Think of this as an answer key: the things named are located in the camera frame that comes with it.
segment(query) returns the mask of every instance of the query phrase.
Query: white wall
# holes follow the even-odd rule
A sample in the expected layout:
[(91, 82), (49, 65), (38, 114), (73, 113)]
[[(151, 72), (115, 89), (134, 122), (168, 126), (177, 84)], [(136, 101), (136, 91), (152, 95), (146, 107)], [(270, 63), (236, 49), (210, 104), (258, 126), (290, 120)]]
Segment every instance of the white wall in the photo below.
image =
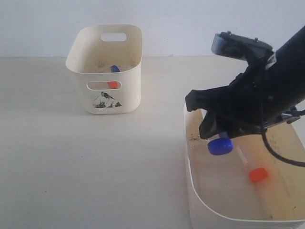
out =
[(144, 56), (210, 55), (231, 30), (279, 48), (305, 25), (304, 0), (1, 0), (0, 57), (67, 56), (82, 28), (142, 28)]

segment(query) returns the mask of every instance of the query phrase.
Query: white plastic basket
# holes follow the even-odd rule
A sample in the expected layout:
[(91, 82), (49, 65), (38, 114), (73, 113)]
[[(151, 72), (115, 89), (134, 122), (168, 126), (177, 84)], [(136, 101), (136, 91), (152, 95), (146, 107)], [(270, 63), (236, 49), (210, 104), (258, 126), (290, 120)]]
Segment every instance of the white plastic basket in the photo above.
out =
[[(187, 112), (184, 123), (190, 218), (194, 229), (296, 229), (305, 221), (305, 168), (275, 159), (260, 135), (233, 140), (234, 150), (213, 156), (199, 136), (201, 110)], [(268, 129), (270, 145), (283, 156), (305, 161), (293, 127)], [(266, 168), (267, 179), (252, 183), (237, 149)]]
[[(66, 67), (81, 104), (93, 114), (135, 110), (141, 102), (142, 32), (134, 25), (93, 25), (81, 30)], [(111, 66), (120, 72), (111, 72)]]

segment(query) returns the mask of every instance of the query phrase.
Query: table surface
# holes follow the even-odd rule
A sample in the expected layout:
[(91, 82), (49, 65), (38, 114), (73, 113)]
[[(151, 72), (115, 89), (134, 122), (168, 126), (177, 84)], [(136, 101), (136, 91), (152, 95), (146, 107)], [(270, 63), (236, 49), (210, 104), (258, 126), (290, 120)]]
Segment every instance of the table surface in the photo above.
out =
[[(184, 97), (245, 67), (216, 56), (144, 58), (141, 105), (94, 115), (64, 58), (0, 59), (0, 228), (190, 229)], [(294, 126), (304, 142), (305, 121)]]

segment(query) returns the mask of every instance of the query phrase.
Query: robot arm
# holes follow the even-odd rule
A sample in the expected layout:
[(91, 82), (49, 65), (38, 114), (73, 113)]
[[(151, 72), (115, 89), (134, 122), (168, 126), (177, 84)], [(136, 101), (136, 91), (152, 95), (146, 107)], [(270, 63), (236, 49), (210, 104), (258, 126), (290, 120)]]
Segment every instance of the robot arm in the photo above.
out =
[(282, 122), (292, 123), (305, 111), (296, 105), (305, 99), (305, 27), (276, 52), (272, 46), (230, 32), (216, 34), (212, 52), (248, 63), (227, 86), (191, 90), (185, 102), (188, 111), (207, 111), (199, 126), (200, 137), (208, 139), (227, 133), (229, 138), (262, 135), (265, 146), (277, 159), (305, 167), (278, 155), (268, 144), (266, 131)]

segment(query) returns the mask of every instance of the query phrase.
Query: shallow white container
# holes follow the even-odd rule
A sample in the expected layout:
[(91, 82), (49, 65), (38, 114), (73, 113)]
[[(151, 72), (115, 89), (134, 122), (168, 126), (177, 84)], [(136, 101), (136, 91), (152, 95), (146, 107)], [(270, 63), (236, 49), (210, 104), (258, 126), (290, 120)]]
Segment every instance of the shallow white container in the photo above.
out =
[[(296, 229), (305, 221), (305, 168), (275, 159), (260, 135), (233, 140), (234, 150), (213, 156), (207, 141), (199, 137), (201, 110), (187, 112), (184, 123), (190, 218), (194, 229)], [(283, 156), (305, 161), (303, 144), (291, 125), (281, 124), (267, 132), (270, 145)], [(266, 168), (268, 177), (251, 183), (241, 149)]]
[[(134, 25), (93, 25), (77, 35), (66, 60), (81, 104), (93, 114), (118, 114), (141, 103), (142, 32)], [(120, 72), (112, 73), (116, 65)], [(109, 82), (115, 82), (116, 88)]]

